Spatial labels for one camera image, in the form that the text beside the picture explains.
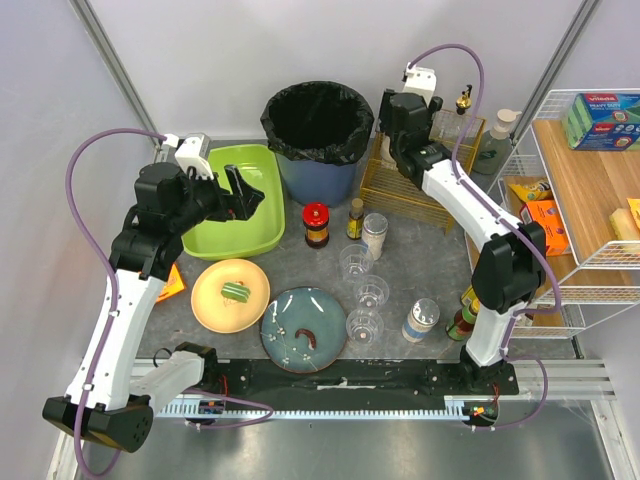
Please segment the glass oil bottle gold spout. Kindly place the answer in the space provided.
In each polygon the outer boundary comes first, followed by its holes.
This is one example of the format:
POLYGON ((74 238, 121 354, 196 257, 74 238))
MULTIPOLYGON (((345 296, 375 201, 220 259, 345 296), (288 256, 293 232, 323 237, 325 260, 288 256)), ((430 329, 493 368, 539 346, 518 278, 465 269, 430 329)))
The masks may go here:
POLYGON ((454 143, 466 124, 466 114, 470 111, 473 85, 467 84, 455 101, 453 110, 440 111, 440 138, 446 142, 454 143))

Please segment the silver lid spice jar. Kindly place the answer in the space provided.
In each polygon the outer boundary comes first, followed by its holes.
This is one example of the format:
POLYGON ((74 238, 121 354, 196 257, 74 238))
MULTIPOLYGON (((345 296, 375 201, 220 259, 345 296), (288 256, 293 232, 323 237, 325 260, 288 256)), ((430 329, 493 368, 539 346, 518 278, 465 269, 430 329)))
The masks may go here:
POLYGON ((382 255, 388 227, 387 218, 380 213, 370 213, 364 218, 362 241, 374 261, 377 261, 382 255))

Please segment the blue label silver lid jar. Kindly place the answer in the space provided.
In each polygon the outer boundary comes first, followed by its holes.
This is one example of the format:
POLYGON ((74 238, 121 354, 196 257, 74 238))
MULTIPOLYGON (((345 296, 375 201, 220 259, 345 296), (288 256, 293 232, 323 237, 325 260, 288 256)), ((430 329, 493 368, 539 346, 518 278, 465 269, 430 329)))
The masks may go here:
POLYGON ((403 337, 418 343, 424 339, 439 322, 440 309, 436 302, 429 298, 417 300, 411 307, 402 326, 403 337))

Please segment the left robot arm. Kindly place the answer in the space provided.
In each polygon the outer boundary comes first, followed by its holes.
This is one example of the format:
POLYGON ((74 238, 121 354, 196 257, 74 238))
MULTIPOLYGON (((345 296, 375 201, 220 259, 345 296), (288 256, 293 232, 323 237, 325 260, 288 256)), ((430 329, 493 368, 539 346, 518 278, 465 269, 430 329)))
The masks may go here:
POLYGON ((173 163, 141 169, 136 203, 114 239, 107 261, 107 287, 96 328, 67 392, 46 400, 45 420, 77 440, 133 453, 148 437, 153 418, 191 388, 212 391, 221 384, 216 351, 180 344, 142 379, 131 378, 149 315, 184 250, 182 237, 205 220, 246 221, 264 200, 231 165, 230 187, 215 176, 173 163))

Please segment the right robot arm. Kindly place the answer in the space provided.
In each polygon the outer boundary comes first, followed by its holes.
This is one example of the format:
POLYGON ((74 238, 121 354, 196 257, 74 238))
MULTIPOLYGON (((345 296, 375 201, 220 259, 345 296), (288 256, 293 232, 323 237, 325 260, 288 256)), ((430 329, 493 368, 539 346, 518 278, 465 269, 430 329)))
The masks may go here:
POLYGON ((502 209, 465 173, 451 152, 430 139, 438 99, 386 90, 379 130, 398 171, 443 206, 474 243, 479 257, 471 286, 479 300, 475 327, 454 366, 466 389, 505 375, 509 337, 518 316, 546 281, 545 231, 502 209))

